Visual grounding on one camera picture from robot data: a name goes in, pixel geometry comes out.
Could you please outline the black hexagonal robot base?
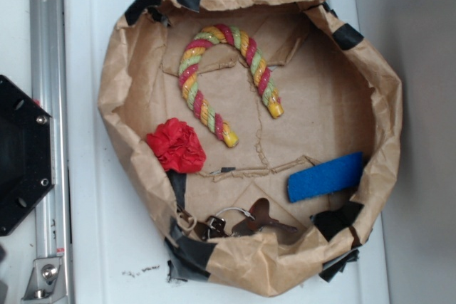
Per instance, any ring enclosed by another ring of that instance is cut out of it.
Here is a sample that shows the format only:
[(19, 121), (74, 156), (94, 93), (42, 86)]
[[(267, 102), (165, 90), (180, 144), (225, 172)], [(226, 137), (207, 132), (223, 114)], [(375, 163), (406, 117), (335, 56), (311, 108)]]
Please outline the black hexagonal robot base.
[(1, 76), (1, 235), (8, 236), (53, 187), (51, 116)]

